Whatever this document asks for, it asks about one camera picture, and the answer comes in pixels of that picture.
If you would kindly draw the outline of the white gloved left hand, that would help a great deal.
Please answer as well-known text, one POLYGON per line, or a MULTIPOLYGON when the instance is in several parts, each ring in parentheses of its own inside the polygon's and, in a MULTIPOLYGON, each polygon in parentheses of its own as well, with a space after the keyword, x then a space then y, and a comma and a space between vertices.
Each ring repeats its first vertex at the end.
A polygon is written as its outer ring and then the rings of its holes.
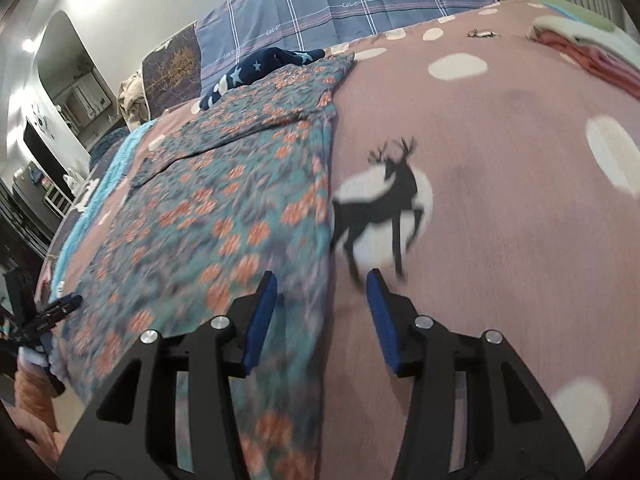
POLYGON ((48 372, 61 382, 67 378, 61 353, 55 347, 49 353, 29 347, 20 347, 18 348, 18 362, 30 372, 48 372))

